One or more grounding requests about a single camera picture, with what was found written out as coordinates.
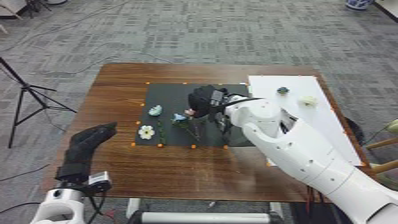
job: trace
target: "carpet floor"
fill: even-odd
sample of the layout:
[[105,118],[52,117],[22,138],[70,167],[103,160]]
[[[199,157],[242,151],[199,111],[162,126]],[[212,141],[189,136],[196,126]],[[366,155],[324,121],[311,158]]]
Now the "carpet floor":
[[[343,0],[70,0],[23,18],[0,21],[9,30],[9,35],[0,33],[0,54],[27,81],[55,88],[54,98],[77,109],[105,63],[286,64],[320,70],[366,137],[398,118],[398,26],[373,6],[354,12]],[[41,113],[18,127],[7,148],[18,93],[0,74],[0,179],[52,162],[64,135]],[[27,98],[23,114],[36,107]],[[48,116],[68,129],[75,114]],[[382,132],[375,141],[388,137]],[[366,156],[388,162],[398,148],[366,151]],[[43,201],[41,179],[43,171],[0,183],[0,210]],[[222,203],[222,211],[269,209],[269,203]],[[206,211],[208,202],[148,200],[142,206]],[[0,223],[29,223],[36,207],[4,213]],[[125,222],[126,199],[110,199],[105,208]]]

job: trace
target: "white sheet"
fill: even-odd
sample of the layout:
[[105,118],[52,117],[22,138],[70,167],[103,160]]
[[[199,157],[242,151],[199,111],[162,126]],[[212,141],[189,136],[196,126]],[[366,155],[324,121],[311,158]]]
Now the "white sheet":
[[[354,166],[361,166],[361,159],[356,148],[350,143],[345,129],[338,120],[329,100],[320,88],[316,77],[313,76],[249,76],[253,97],[272,100],[286,111],[304,119],[308,124],[324,134],[336,150]],[[290,93],[281,96],[279,87],[288,87]],[[318,99],[316,107],[299,104],[302,96],[313,96]]]

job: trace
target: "white cylinder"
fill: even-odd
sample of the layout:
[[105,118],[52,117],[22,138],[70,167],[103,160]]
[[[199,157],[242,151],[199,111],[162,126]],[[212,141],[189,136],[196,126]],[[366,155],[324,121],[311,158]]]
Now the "white cylinder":
[[203,223],[233,223],[233,224],[254,224],[270,223],[270,215],[263,213],[162,213],[144,212],[142,223],[160,224],[203,224]]
[[133,213],[139,211],[141,209],[141,198],[130,198],[128,199],[128,211],[126,211],[126,217],[130,219]]

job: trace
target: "small toy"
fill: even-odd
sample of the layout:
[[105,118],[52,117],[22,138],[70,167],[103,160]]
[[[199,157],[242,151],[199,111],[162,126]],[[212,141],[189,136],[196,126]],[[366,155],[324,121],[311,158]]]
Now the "small toy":
[[157,105],[157,106],[151,108],[149,112],[148,112],[149,116],[158,117],[160,114],[162,114],[162,110],[164,110],[164,109],[162,109],[162,106]]
[[313,106],[313,107],[316,107],[318,99],[316,99],[313,96],[304,96],[304,97],[299,99],[299,103],[302,103],[306,106]]
[[288,89],[286,87],[281,87],[281,88],[277,89],[277,93],[279,93],[281,95],[284,95],[288,92],[290,92],[290,89]]

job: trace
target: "tripod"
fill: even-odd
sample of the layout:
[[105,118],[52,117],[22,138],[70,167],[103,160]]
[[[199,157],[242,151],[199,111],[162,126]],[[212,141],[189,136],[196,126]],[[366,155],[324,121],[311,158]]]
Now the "tripod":
[[[14,122],[13,122],[13,129],[11,129],[11,136],[9,136],[9,148],[13,147],[13,142],[14,142],[14,133],[16,133],[16,127],[18,125],[29,120],[30,117],[34,117],[34,115],[46,109],[52,110],[61,110],[61,111],[71,111],[77,113],[77,111],[57,101],[54,100],[36,89],[41,90],[48,90],[57,92],[55,89],[50,89],[46,87],[30,85],[20,75],[16,74],[16,71],[13,70],[4,58],[0,57],[0,64],[4,65],[11,75],[13,75],[13,79],[14,81],[22,84],[22,91],[20,91],[20,100],[18,100],[18,106],[16,106],[16,114],[14,114]],[[23,102],[23,95],[25,93],[29,93],[41,105],[41,108],[32,112],[32,114],[20,120],[20,111],[22,111],[22,102]],[[46,100],[50,100],[59,106],[50,106],[46,103]]]

